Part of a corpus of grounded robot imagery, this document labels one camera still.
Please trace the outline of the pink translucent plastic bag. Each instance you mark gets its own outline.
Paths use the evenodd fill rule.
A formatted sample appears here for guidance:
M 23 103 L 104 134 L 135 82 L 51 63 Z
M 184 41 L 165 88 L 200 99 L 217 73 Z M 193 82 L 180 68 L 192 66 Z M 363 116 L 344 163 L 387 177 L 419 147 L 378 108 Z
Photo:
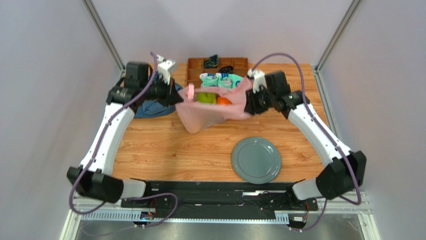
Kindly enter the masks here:
M 227 120 L 246 120 L 251 115 L 244 111 L 247 99 L 246 91 L 253 89 L 252 82 L 244 77 L 240 84 L 234 88 L 203 87 L 193 88 L 186 86 L 178 91 L 183 102 L 175 105 L 176 112 L 186 130 L 195 134 L 212 125 L 223 123 Z M 228 99 L 231 104 L 213 104 L 197 101 L 197 96 L 202 93 L 212 93 Z

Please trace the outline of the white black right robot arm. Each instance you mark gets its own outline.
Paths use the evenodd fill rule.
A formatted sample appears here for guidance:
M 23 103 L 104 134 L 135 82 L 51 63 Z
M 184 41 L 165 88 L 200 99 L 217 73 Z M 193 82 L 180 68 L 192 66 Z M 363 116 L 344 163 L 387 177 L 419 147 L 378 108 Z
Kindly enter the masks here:
M 333 200 L 355 190 L 355 204 L 359 205 L 367 162 L 364 153 L 353 151 L 331 132 L 304 92 L 291 91 L 283 71 L 266 74 L 261 70 L 249 70 L 247 77 L 252 81 L 252 89 L 246 91 L 245 112 L 259 115 L 273 108 L 281 113 L 302 132 L 324 166 L 317 177 L 287 188 L 290 201 L 297 204 L 311 198 Z

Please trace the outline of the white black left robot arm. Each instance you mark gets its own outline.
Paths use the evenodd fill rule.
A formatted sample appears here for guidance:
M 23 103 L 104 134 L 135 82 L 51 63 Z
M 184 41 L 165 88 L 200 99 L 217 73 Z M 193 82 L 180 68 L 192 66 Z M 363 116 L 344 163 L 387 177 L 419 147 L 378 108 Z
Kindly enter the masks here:
M 183 102 L 171 77 L 177 68 L 171 59 L 159 60 L 155 68 L 145 62 L 127 63 L 125 76 L 107 93 L 103 120 L 88 153 L 78 167 L 67 171 L 72 183 L 70 204 L 75 194 L 105 203 L 144 196 L 145 181 L 112 177 L 114 161 L 124 133 L 144 101 L 166 107 Z

